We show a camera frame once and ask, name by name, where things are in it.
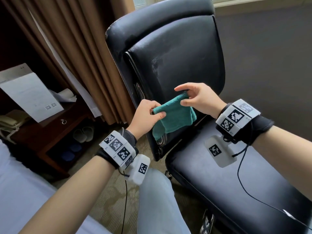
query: wristband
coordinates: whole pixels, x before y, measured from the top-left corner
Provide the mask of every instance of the wristband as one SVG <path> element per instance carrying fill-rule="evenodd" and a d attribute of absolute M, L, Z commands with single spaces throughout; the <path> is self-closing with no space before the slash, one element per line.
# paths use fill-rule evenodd
<path fill-rule="evenodd" d="M 96 155 L 110 162 L 115 169 L 124 170 L 138 154 L 136 143 L 132 133 L 122 128 L 119 132 L 113 131 L 99 144 L 101 148 Z"/>
<path fill-rule="evenodd" d="M 272 120 L 260 116 L 258 110 L 242 99 L 227 104 L 216 123 L 216 129 L 224 135 L 225 139 L 233 143 L 243 141 L 248 145 L 274 124 Z"/>

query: gray wall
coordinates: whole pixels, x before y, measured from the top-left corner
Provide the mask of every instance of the gray wall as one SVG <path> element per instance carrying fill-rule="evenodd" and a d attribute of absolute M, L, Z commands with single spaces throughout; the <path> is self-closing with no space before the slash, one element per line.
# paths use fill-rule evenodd
<path fill-rule="evenodd" d="M 285 130 L 312 141 L 312 5 L 216 17 L 226 82 Z"/>

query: black leather office chair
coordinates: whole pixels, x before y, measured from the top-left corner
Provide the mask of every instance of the black leather office chair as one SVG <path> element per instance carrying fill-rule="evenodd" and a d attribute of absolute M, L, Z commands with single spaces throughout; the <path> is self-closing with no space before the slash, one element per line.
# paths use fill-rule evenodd
<path fill-rule="evenodd" d="M 163 104 L 177 96 L 174 87 L 204 82 L 217 94 L 225 83 L 222 48 L 211 0 L 168 0 L 132 12 L 115 21 L 106 41 L 137 107 L 141 99 Z M 249 197 L 237 178 L 241 159 L 225 168 L 204 147 L 220 135 L 210 116 L 197 112 L 197 121 L 155 141 L 147 133 L 156 161 L 166 157 L 169 172 L 196 193 L 215 217 L 236 233 L 306 233 L 285 214 Z M 239 152 L 245 144 L 232 145 Z M 292 187 L 252 147 L 240 169 L 247 191 L 309 224 L 312 203 Z"/>

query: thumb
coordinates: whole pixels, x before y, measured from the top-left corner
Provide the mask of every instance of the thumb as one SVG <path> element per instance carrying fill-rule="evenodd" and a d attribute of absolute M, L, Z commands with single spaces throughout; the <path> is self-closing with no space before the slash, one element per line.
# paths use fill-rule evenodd
<path fill-rule="evenodd" d="M 194 98 L 192 99 L 187 98 L 187 99 L 181 100 L 180 104 L 185 107 L 191 107 L 193 106 L 194 102 L 195 102 Z"/>
<path fill-rule="evenodd" d="M 163 119 L 165 116 L 166 116 L 165 112 L 159 112 L 153 115 L 153 118 L 155 119 L 155 123 L 158 122 L 160 119 Z"/>

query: wrist-mounted device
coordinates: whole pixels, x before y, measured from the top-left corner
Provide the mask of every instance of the wrist-mounted device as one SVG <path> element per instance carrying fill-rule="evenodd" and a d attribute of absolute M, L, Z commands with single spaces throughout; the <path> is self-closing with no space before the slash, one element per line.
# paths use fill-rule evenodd
<path fill-rule="evenodd" d="M 97 155 L 124 171 L 127 181 L 141 185 L 150 164 L 150 158 L 138 154 L 136 138 L 128 130 L 113 131 L 99 145 Z"/>
<path fill-rule="evenodd" d="M 247 145 L 252 145 L 260 134 L 268 131 L 274 124 L 242 99 L 227 104 L 216 123 L 216 129 L 222 136 L 212 136 L 204 145 L 222 168 L 235 162 L 238 155 L 228 147 L 229 144 L 243 141 Z"/>

